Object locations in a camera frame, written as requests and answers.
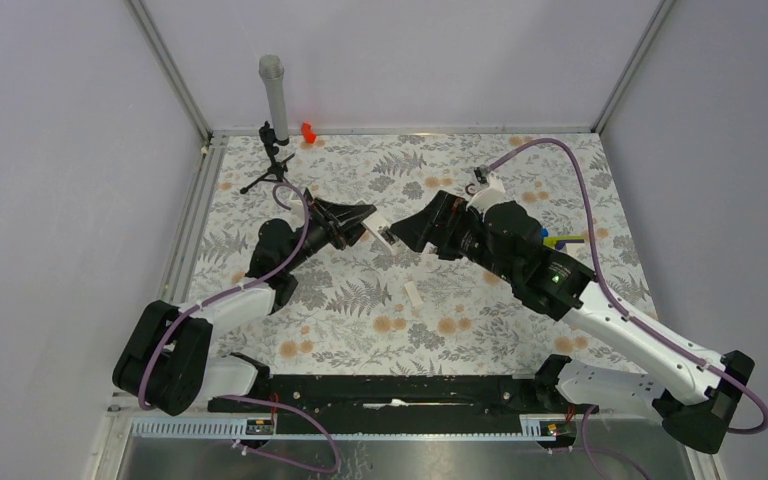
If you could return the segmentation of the white remote control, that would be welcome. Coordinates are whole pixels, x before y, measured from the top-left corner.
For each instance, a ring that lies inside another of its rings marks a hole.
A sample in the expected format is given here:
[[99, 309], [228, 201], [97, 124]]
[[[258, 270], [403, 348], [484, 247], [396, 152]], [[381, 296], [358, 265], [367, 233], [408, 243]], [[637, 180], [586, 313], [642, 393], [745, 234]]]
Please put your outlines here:
[[399, 240], [392, 234], [389, 220], [374, 205], [363, 200], [358, 201], [356, 206], [371, 208], [371, 212], [362, 219], [361, 225], [392, 256], [396, 256], [399, 252]]

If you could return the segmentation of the white battery cover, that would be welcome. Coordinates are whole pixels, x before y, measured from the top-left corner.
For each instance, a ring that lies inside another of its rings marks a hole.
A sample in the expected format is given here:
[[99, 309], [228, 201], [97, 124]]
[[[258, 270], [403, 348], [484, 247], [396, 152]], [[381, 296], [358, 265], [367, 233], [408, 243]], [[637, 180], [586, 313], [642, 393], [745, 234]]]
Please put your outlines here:
[[404, 284], [405, 292], [411, 302], [411, 304], [414, 307], [421, 306], [424, 301], [421, 297], [421, 294], [416, 286], [416, 284], [413, 281], [408, 281]]

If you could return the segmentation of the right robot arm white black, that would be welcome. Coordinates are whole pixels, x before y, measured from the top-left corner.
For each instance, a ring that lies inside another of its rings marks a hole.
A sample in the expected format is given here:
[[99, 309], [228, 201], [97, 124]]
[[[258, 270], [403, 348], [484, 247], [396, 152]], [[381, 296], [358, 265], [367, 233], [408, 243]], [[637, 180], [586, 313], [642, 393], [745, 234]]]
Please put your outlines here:
[[526, 395], [543, 410], [614, 410], [653, 421], [694, 450], [720, 450], [755, 366], [744, 353], [706, 349], [644, 316], [603, 287], [592, 269], [546, 246], [540, 223], [513, 201], [480, 210], [439, 191], [390, 231], [414, 252], [433, 247], [442, 260], [481, 266], [507, 282], [527, 309], [611, 345], [643, 370], [621, 372], [552, 354]]

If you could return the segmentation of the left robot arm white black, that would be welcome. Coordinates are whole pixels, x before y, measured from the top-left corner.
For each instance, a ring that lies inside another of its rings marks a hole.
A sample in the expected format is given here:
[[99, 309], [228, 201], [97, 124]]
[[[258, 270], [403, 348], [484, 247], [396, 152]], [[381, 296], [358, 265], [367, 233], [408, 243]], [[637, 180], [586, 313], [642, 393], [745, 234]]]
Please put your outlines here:
[[385, 244], [392, 240], [389, 222], [370, 204], [312, 198], [293, 202], [291, 210], [302, 225], [281, 218], [264, 222], [249, 270], [237, 285], [201, 301], [148, 304], [113, 369], [114, 386], [136, 396], [142, 407], [170, 416], [224, 395], [248, 411], [264, 407], [271, 387], [258, 374], [267, 367], [242, 354], [220, 356], [216, 342], [287, 305], [298, 286], [293, 271], [323, 248], [344, 250], [364, 234]]

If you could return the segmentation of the floral patterned table mat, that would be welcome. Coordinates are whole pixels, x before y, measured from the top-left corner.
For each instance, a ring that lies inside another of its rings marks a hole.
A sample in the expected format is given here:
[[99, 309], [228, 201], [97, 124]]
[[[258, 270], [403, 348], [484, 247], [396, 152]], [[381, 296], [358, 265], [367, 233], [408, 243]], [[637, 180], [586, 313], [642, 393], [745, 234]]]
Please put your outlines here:
[[[288, 177], [336, 203], [360, 200], [391, 221], [445, 190], [463, 194], [473, 168], [510, 150], [498, 172], [508, 199], [553, 235], [593, 232], [609, 285], [648, 314], [655, 311], [627, 220], [595, 134], [333, 135], [297, 141]], [[240, 283], [260, 226], [288, 219], [267, 184], [241, 195], [267, 166], [256, 137], [224, 138], [222, 164], [189, 296], [203, 299]], [[289, 303], [216, 342], [282, 374], [506, 374], [535, 372], [553, 353], [621, 371], [633, 364], [583, 331], [527, 311], [500, 278], [466, 261], [448, 262], [373, 237], [326, 247], [295, 271]], [[424, 301], [404, 289], [413, 281]]]

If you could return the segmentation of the small orange red block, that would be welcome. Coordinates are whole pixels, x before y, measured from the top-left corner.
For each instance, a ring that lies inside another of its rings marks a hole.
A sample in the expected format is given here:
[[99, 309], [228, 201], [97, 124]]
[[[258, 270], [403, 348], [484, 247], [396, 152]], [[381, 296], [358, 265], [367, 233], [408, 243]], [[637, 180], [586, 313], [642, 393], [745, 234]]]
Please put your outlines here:
[[303, 137], [303, 140], [307, 144], [314, 144], [317, 141], [317, 133], [313, 130], [313, 127], [310, 123], [304, 122], [300, 127], [300, 133]]

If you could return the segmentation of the black mini tripod stand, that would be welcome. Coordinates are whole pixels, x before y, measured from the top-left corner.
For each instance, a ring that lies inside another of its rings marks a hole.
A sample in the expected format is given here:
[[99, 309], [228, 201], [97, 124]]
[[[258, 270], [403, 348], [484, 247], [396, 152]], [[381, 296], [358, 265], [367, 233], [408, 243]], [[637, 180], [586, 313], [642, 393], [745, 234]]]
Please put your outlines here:
[[265, 121], [264, 125], [259, 128], [258, 135], [269, 160], [269, 166], [263, 174], [239, 190], [241, 195], [247, 194], [259, 183], [266, 182], [278, 184], [285, 182], [285, 176], [288, 172], [288, 162], [295, 156], [295, 154], [292, 153], [283, 160], [277, 159], [281, 148], [289, 145], [289, 139], [279, 139], [275, 128], [272, 127], [268, 121]]

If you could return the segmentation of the yellow green toy piece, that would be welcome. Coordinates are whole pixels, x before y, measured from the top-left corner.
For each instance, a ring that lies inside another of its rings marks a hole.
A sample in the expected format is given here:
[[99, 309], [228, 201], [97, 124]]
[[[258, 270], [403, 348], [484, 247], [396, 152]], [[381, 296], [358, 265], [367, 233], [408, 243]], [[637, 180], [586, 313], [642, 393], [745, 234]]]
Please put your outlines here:
[[567, 242], [569, 244], [584, 244], [587, 240], [583, 236], [548, 236], [543, 240], [543, 244], [549, 248], [554, 249], [557, 242]]

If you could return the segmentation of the grey microphone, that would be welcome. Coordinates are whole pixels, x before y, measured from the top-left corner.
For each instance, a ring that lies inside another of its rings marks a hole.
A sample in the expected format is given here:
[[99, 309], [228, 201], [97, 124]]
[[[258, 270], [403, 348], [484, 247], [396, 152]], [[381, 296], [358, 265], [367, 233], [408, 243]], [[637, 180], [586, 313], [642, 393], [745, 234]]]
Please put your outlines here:
[[276, 142], [279, 145], [289, 143], [287, 109], [283, 88], [285, 69], [280, 58], [275, 54], [260, 57], [258, 72], [266, 89], [266, 96]]

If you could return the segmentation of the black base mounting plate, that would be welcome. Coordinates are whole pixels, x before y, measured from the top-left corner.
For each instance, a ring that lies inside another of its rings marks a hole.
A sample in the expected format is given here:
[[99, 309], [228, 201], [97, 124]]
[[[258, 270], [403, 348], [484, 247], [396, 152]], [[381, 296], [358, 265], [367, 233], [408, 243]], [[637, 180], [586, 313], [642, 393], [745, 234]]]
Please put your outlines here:
[[274, 375], [251, 392], [278, 410], [281, 434], [314, 432], [305, 412], [331, 434], [519, 434], [523, 415], [565, 420], [582, 414], [547, 385], [510, 375], [349, 376]]

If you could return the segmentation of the aluminium frame post left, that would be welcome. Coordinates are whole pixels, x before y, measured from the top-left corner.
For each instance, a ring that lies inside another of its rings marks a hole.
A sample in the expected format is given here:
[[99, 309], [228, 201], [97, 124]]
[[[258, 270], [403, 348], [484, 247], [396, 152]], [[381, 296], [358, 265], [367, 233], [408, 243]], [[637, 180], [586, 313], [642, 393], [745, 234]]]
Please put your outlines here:
[[204, 145], [209, 145], [212, 139], [212, 129], [197, 105], [196, 99], [189, 89], [146, 2], [143, 0], [124, 0], [124, 4], [134, 17], [138, 29], [144, 36], [151, 53], [160, 66], [161, 72], [167, 79], [172, 92], [184, 109], [201, 142]]

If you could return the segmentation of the aluminium frame post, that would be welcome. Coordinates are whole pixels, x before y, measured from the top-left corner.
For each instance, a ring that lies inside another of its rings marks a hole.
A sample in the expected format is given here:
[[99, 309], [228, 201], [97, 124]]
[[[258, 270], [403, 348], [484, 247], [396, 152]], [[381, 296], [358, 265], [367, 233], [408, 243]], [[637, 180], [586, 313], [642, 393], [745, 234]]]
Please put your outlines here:
[[201, 142], [204, 145], [209, 145], [212, 139], [212, 129], [197, 105], [196, 99], [189, 89], [146, 2], [143, 0], [124, 0], [124, 4], [134, 17], [138, 29], [144, 36], [151, 53], [160, 66], [161, 72], [167, 79], [172, 92], [184, 109]]
[[614, 87], [612, 88], [603, 108], [592, 124], [592, 133], [602, 135], [607, 129], [610, 120], [622, 102], [625, 93], [627, 92], [636, 76], [638, 69], [641, 67], [647, 54], [651, 50], [676, 3], [676, 0], [660, 0], [658, 2], [653, 15], [648, 21], [643, 34], [634, 47], [631, 56], [623, 67], [623, 70]]

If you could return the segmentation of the aluminium frame post right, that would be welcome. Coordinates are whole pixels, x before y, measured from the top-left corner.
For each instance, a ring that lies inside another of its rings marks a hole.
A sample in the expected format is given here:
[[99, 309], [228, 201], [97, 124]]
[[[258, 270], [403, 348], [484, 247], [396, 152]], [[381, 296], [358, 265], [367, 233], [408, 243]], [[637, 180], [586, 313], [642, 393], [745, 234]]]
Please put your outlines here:
[[627, 92], [636, 76], [638, 69], [641, 67], [647, 54], [651, 50], [676, 3], [676, 0], [660, 0], [658, 2], [653, 15], [648, 21], [643, 34], [634, 47], [631, 56], [623, 67], [623, 70], [614, 87], [612, 88], [603, 108], [592, 124], [592, 133], [602, 135], [607, 129], [610, 120], [622, 102], [625, 93]]

